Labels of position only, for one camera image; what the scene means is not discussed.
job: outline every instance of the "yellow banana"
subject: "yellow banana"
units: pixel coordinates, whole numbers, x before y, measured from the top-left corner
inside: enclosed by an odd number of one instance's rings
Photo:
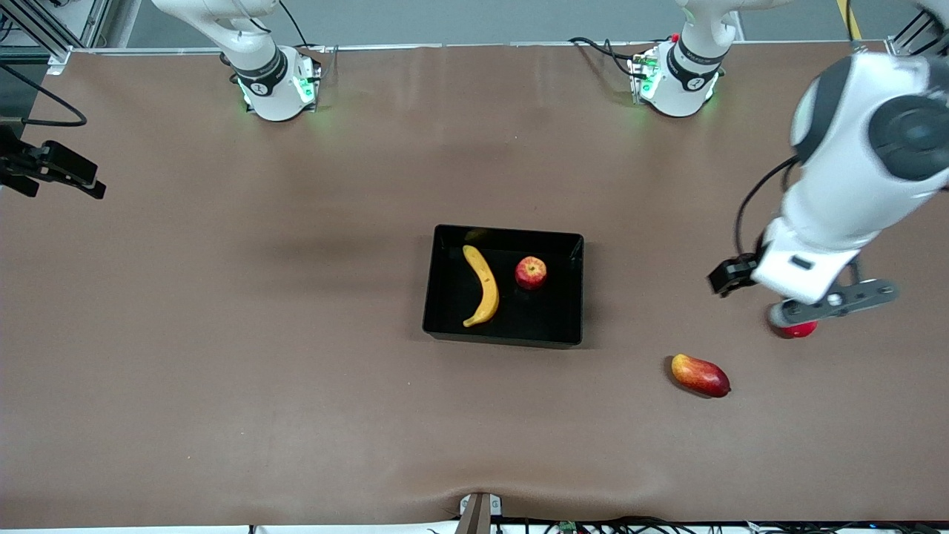
[[[481,280],[481,303],[478,304],[477,310],[474,310],[474,315],[461,323],[465,325],[465,328],[468,328],[491,320],[494,313],[497,312],[497,282],[494,280],[491,267],[488,267],[488,262],[484,260],[484,257],[476,248],[465,245],[461,250],[465,253],[465,259],[474,269],[477,278]]]

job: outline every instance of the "black square plate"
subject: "black square plate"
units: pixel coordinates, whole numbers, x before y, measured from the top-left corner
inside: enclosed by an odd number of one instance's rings
[[[464,245],[481,251],[500,293],[494,317],[471,328],[461,322],[481,302],[481,284],[461,252]],[[514,268],[527,256],[547,264],[547,281],[533,291],[514,281]],[[583,236],[446,224],[435,228],[422,321],[422,329],[435,339],[571,347],[583,338],[583,308]]]

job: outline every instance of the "apple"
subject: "apple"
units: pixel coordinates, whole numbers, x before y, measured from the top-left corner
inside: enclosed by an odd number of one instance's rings
[[[781,332],[788,337],[807,337],[817,330],[817,321],[796,324],[781,329]]]
[[[728,376],[719,366],[685,354],[672,358],[672,375],[682,386],[710,397],[723,397],[732,390]]]
[[[514,269],[514,280],[524,289],[537,289],[547,281],[547,265],[536,257],[525,257]]]

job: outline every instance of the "white robot link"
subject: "white robot link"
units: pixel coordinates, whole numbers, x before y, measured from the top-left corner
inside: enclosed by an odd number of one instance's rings
[[[722,60],[737,36],[736,13],[769,10],[792,0],[676,0],[685,11],[677,42],[666,41],[629,60],[633,97],[660,113],[687,117],[712,98]],[[949,0],[913,2],[939,22],[949,21]]]
[[[856,265],[863,247],[937,195],[949,181],[949,64],[936,57],[858,53],[825,70],[805,92],[791,123],[795,156],[762,182],[797,162],[801,179],[753,253],[710,275],[727,296],[760,283],[787,299],[772,324],[793,326],[843,316],[894,299],[896,285],[864,280]],[[854,283],[837,278],[850,266]]]
[[[268,121],[286,121],[316,106],[320,72],[295,48],[278,47],[256,17],[278,0],[153,0],[155,6],[218,45],[237,76],[249,109]]]

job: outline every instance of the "brown table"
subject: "brown table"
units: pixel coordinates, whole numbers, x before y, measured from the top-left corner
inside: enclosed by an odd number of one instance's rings
[[[76,54],[47,86],[89,125],[26,139],[109,189],[0,201],[0,526],[420,522],[472,490],[509,516],[946,519],[946,200],[865,253],[902,297],[807,340],[705,281],[846,50],[736,47],[686,120],[573,48],[348,52],[286,124],[216,57]],[[442,222],[583,234],[583,345],[424,334]],[[734,391],[678,389],[679,352]]]

